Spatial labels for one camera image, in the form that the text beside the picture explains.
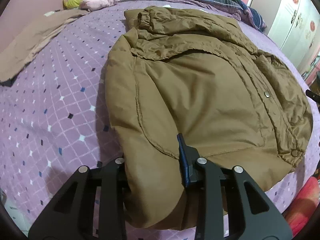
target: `snap button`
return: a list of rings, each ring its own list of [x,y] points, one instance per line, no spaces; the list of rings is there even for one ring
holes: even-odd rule
[[[297,151],[293,151],[293,152],[291,153],[291,155],[292,155],[292,157],[297,157],[297,156],[298,156],[298,152],[297,152]]]

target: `black object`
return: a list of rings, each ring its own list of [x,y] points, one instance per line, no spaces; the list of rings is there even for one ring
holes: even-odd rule
[[[126,240],[122,191],[128,188],[118,158],[102,168],[81,166],[33,223],[30,240]],[[101,187],[99,237],[92,236],[97,187]]]
[[[12,87],[13,83],[17,79],[18,75],[15,75],[13,78],[8,79],[7,81],[0,82],[0,85],[3,87]]]
[[[222,240],[223,205],[221,187],[228,205],[229,236],[225,239],[291,240],[292,231],[274,204],[240,166],[220,168],[200,158],[178,134],[182,181],[186,190],[198,186],[199,198],[196,240]]]
[[[320,96],[318,96],[317,94],[313,93],[312,91],[306,90],[306,96],[311,98],[316,103],[320,104]]]

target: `brown garment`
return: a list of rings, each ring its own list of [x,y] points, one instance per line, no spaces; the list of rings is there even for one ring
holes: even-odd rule
[[[242,166],[267,191],[303,158],[312,130],[304,92],[234,19],[194,9],[124,13],[130,30],[108,55],[106,100],[125,157],[135,227],[195,226],[181,184],[177,134],[202,157]]]
[[[41,15],[30,23],[0,53],[0,82],[5,82],[17,75],[68,23],[86,14],[88,12],[85,10],[65,10],[55,12],[48,17]]]

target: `pink plush toy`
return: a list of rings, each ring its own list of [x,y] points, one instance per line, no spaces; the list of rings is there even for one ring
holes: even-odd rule
[[[89,9],[90,11],[99,10],[110,7],[118,3],[120,0],[82,0],[79,5],[80,9]]]

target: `patterned bedsheet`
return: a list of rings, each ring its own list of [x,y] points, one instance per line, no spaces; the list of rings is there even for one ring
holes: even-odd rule
[[[137,0],[92,12],[54,38],[11,88],[0,88],[0,187],[31,223],[79,166],[95,168],[122,154],[109,128],[103,66],[109,50],[126,31],[125,10],[167,4],[200,9],[190,4]],[[308,88],[268,37],[239,24],[260,49],[277,55],[288,65],[303,89]],[[311,100],[310,104],[314,127],[304,161],[267,192],[280,212],[291,203],[319,161],[320,114],[316,104]],[[127,225],[128,239],[135,240],[193,239],[194,233],[194,228],[148,230]]]

